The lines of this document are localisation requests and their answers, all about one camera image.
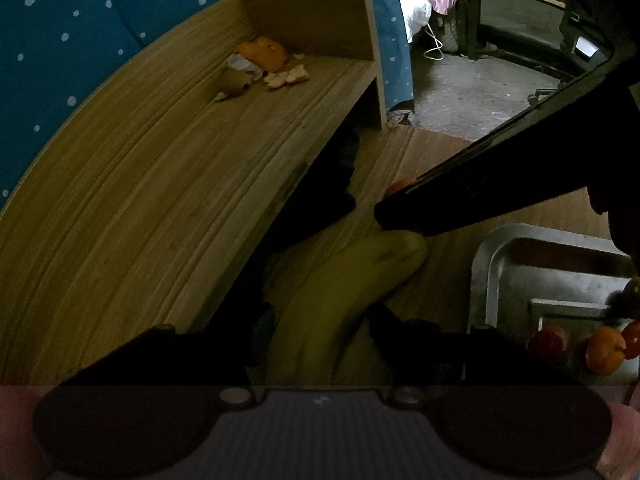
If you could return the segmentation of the black office chair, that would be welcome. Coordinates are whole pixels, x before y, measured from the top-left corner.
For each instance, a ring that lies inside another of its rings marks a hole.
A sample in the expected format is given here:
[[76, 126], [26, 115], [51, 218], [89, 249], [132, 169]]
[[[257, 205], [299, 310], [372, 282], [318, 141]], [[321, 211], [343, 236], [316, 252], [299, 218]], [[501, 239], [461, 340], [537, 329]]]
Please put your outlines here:
[[629, 55], [639, 69], [639, 0], [565, 0], [561, 50], [589, 72]]

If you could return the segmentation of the small red fruit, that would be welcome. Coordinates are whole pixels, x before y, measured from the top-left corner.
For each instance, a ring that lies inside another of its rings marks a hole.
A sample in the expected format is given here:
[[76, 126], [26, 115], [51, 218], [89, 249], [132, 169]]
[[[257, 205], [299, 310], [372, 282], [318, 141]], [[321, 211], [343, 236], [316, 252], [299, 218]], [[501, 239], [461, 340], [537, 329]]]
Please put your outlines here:
[[640, 322], [629, 323], [622, 330], [622, 336], [626, 344], [625, 359], [633, 360], [638, 358], [640, 356]]

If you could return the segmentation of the wooden desk shelf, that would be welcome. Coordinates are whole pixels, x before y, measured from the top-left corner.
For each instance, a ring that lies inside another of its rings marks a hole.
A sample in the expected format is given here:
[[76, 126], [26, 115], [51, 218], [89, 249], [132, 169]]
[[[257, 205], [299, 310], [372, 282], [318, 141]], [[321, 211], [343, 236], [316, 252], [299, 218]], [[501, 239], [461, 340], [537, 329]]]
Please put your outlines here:
[[[215, 102], [266, 36], [310, 81]], [[224, 296], [356, 103], [384, 117], [371, 0], [222, 0], [142, 50], [55, 133], [1, 213], [1, 381], [55, 385]]]

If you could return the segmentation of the metal tray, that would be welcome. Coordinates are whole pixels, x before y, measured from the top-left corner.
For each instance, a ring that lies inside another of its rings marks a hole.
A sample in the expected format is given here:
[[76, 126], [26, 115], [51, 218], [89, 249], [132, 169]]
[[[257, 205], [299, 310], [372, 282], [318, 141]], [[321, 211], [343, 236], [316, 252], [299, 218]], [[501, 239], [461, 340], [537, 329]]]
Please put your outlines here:
[[491, 326], [526, 342], [537, 330], [561, 326], [575, 352], [633, 276], [631, 258], [606, 238], [499, 226], [472, 263], [468, 329]]

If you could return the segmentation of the orange peel scraps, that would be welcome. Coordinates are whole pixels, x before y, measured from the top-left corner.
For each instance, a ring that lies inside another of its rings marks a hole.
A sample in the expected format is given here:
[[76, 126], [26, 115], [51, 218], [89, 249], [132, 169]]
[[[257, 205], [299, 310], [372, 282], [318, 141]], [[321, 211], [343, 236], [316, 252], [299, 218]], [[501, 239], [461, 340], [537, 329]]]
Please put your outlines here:
[[252, 84], [263, 82], [269, 91], [310, 81], [302, 54], [289, 54], [285, 47], [266, 36], [241, 42], [224, 62], [216, 80], [215, 102], [240, 96]]

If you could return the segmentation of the white plastic bag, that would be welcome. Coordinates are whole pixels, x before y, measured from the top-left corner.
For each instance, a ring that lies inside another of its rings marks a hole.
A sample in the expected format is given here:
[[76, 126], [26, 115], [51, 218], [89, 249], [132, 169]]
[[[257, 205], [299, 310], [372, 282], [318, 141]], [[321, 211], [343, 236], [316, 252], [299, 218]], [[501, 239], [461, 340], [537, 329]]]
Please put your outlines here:
[[432, 5], [428, 0], [399, 0], [399, 2], [404, 17], [407, 42], [411, 44], [413, 37], [430, 21]]

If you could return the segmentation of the small orange under shelf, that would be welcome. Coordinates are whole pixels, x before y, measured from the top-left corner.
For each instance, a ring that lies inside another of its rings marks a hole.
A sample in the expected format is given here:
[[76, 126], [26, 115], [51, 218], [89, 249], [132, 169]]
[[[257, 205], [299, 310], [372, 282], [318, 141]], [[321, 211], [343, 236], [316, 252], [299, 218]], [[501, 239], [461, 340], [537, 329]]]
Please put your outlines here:
[[394, 183], [392, 183], [388, 188], [386, 188], [383, 197], [386, 198], [388, 196], [391, 196], [399, 192], [403, 188], [406, 188], [407, 186], [412, 185], [414, 182], [416, 182], [415, 177], [405, 177], [400, 180], [397, 180]]

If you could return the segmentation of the yellow banana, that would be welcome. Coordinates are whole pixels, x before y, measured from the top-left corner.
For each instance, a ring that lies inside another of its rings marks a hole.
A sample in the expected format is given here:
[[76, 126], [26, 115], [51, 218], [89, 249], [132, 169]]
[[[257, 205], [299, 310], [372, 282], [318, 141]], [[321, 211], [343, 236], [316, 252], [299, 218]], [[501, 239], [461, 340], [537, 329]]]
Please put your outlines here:
[[270, 385], [328, 386], [344, 325], [410, 278], [426, 253], [426, 241], [418, 233], [381, 232], [347, 246], [311, 273], [273, 334]]

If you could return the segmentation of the red apple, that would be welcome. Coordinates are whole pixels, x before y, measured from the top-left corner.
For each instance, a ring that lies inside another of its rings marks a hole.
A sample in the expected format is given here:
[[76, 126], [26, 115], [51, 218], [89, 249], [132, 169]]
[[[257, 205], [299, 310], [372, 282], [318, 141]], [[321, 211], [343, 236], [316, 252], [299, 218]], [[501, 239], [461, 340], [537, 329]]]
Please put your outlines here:
[[542, 326], [528, 342], [530, 352], [545, 359], [564, 359], [570, 346], [570, 336], [562, 326], [550, 324]]

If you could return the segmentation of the wooden side cabinet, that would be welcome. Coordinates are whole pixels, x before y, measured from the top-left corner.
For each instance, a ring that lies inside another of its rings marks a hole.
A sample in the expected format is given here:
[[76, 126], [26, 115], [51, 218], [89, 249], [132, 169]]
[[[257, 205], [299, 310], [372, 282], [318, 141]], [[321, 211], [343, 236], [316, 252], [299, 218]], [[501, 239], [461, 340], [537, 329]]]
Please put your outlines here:
[[466, 55], [490, 50], [552, 64], [562, 58], [564, 0], [468, 0]]

